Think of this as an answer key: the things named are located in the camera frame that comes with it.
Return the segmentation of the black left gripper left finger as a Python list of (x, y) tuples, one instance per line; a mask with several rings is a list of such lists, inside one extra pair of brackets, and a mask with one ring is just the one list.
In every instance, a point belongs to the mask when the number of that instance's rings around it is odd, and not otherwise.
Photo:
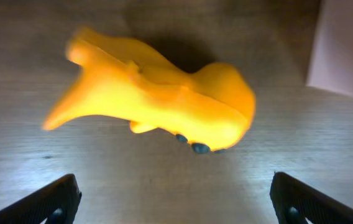
[(72, 224), (82, 193), (74, 174), (66, 174), (0, 210), (0, 223)]

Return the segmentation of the yellow squishy airplane toy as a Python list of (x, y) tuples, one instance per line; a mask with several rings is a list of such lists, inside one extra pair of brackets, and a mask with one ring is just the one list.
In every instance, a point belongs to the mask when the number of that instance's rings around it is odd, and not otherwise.
[(80, 75), (42, 127), (84, 116), (128, 120), (133, 133), (164, 129), (198, 154), (235, 146), (255, 117), (255, 93), (232, 65), (214, 62), (188, 73), (148, 44), (84, 27), (66, 49)]

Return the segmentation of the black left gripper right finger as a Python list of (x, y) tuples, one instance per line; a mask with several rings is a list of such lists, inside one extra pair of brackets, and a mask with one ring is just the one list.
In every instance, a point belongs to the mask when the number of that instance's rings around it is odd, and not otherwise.
[(353, 209), (284, 173), (274, 173), (270, 198), (279, 224), (353, 224)]

